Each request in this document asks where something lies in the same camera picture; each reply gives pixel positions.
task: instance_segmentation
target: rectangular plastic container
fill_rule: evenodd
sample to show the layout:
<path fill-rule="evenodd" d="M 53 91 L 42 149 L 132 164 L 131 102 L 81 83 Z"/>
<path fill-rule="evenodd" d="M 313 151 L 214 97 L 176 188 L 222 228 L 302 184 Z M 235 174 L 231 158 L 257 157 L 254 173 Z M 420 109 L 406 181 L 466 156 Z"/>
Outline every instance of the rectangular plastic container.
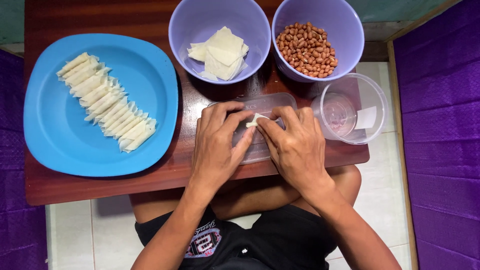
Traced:
<path fill-rule="evenodd" d="M 245 107 L 243 107 L 243 110 L 251 110 L 253 111 L 253 113 L 259 113 L 266 117 L 270 116 L 270 113 L 272 112 L 272 109 L 274 107 L 291 106 L 294 110 L 297 109 L 297 102 L 295 101 L 294 97 L 289 93 L 276 93 L 256 97 L 237 98 L 233 100 L 245 103 Z M 210 107 L 216 103 L 218 102 L 213 102 L 208 106 Z M 280 121 L 278 121 L 277 124 L 283 129 L 285 129 L 282 119 L 279 119 Z M 233 133 L 233 147 L 237 145 L 238 141 L 243 136 L 243 133 L 245 133 L 245 131 L 247 130 L 246 123 L 251 122 L 252 120 L 253 115 L 240 122 L 237 129 Z M 240 163 L 240 165 L 268 160 L 269 158 L 270 151 L 268 150 L 267 143 L 265 142 L 262 134 L 257 131 L 253 135 L 252 145 L 248 148 L 247 153 L 245 154 L 245 157 L 243 158 L 243 161 Z"/>

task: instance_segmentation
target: black shorts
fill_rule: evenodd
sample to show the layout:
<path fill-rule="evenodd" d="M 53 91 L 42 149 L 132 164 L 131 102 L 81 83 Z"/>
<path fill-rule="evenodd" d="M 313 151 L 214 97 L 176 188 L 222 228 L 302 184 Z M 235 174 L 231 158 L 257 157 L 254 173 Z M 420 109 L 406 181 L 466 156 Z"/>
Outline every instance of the black shorts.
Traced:
<path fill-rule="evenodd" d="M 135 224 L 144 246 L 170 215 Z M 207 270 L 233 257 L 251 257 L 273 270 L 322 270 L 335 248 L 324 219 L 296 206 L 263 212 L 251 229 L 219 220 L 207 207 L 179 269 Z"/>

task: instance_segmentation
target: hand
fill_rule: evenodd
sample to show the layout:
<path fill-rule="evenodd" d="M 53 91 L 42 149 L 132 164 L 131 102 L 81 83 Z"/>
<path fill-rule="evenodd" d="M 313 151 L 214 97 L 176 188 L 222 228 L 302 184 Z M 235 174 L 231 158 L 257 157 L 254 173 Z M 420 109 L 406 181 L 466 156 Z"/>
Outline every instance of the hand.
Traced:
<path fill-rule="evenodd" d="M 213 197 L 243 160 L 255 127 L 248 128 L 232 148 L 233 132 L 240 121 L 252 116 L 253 112 L 243 110 L 225 119 L 227 111 L 241 110 L 243 106 L 241 102 L 229 101 L 202 110 L 202 117 L 197 120 L 189 186 L 194 185 Z"/>
<path fill-rule="evenodd" d="M 270 119 L 282 118 L 285 131 L 272 120 L 257 119 L 272 160 L 283 178 L 305 197 L 315 187 L 334 185 L 325 170 L 325 138 L 309 107 L 275 107 Z"/>

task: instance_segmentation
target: white label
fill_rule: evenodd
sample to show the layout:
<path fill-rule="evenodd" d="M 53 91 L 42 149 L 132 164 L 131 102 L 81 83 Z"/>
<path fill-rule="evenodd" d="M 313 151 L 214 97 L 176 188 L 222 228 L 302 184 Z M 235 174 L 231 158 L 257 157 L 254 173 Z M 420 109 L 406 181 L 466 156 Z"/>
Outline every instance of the white label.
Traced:
<path fill-rule="evenodd" d="M 357 112 L 357 125 L 355 129 L 371 128 L 377 119 L 377 106 L 359 110 Z"/>

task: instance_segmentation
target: white tile floor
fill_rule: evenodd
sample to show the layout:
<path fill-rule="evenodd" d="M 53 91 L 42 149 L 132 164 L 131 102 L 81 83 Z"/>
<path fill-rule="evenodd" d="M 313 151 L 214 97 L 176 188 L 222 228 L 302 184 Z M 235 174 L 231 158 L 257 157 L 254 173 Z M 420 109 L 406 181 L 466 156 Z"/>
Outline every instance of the white tile floor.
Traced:
<path fill-rule="evenodd" d="M 389 101 L 390 117 L 384 132 L 369 143 L 370 161 L 359 164 L 362 186 L 355 210 L 390 247 L 403 270 L 410 270 L 405 199 L 398 140 L 392 115 L 386 62 L 363 62 L 357 72 L 376 81 Z M 234 221 L 250 228 L 259 215 Z M 133 224 L 127 196 L 50 205 L 47 207 L 48 266 L 50 270 L 129 269 L 142 244 Z M 332 270 L 348 270 L 337 249 L 327 257 Z"/>

